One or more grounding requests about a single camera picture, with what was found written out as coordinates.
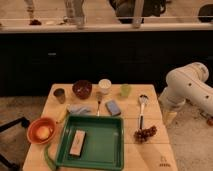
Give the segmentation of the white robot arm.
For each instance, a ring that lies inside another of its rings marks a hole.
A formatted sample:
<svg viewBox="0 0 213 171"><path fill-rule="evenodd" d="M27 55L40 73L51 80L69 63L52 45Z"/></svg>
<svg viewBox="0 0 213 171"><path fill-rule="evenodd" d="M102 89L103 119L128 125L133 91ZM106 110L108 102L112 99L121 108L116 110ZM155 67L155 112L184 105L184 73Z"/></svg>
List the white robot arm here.
<svg viewBox="0 0 213 171"><path fill-rule="evenodd" d="M208 68L200 62L167 73L167 86L159 96L165 125L173 121L187 100L197 105L207 116L213 117L213 87L206 84L208 77Z"/></svg>

